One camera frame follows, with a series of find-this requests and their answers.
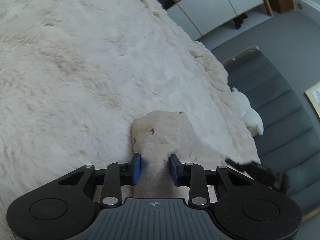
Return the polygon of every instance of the bed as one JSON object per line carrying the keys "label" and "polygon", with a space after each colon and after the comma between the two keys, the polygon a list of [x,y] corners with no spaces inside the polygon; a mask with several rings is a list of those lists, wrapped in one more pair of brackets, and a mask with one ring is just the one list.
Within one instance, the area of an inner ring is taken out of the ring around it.
{"label": "bed", "polygon": [[185,159],[259,161],[227,83],[156,0],[0,0],[0,239],[18,196],[130,160],[132,124],[155,110],[183,112],[205,145]]}

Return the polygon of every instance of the gold frame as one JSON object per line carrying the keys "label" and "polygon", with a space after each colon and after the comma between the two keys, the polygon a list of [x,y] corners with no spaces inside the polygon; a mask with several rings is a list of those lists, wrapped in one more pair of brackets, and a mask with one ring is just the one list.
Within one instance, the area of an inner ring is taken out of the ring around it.
{"label": "gold frame", "polygon": [[305,91],[305,94],[320,118],[320,82]]}

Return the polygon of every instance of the logo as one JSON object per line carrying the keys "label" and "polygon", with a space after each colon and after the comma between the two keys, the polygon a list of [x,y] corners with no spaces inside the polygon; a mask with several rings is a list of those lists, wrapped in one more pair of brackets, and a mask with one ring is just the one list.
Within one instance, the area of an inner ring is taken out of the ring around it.
{"label": "logo", "polygon": [[150,204],[155,207],[155,206],[159,205],[160,203],[158,201],[152,201]]}

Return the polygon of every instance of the blue gripper pad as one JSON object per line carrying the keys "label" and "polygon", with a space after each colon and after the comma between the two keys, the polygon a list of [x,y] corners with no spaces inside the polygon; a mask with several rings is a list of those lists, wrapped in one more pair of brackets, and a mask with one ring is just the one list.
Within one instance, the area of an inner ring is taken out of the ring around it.
{"label": "blue gripper pad", "polygon": [[179,161],[175,154],[171,154],[169,157],[169,168],[175,186],[182,186],[181,178],[183,178],[183,164]]}
{"label": "blue gripper pad", "polygon": [[68,240],[164,239],[232,240],[206,211],[189,208],[180,198],[127,198],[122,206],[103,209],[85,231]]}
{"label": "blue gripper pad", "polygon": [[132,185],[136,185],[140,175],[141,155],[139,153],[135,153],[130,164],[133,164]]}

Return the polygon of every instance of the gray carpet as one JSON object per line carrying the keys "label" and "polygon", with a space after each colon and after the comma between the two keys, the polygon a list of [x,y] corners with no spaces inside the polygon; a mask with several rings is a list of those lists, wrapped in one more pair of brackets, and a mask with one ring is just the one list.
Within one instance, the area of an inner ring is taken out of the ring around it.
{"label": "gray carpet", "polygon": [[251,45],[260,48],[297,93],[320,136],[320,122],[304,91],[320,81],[320,26],[292,10],[212,50],[220,62]]}

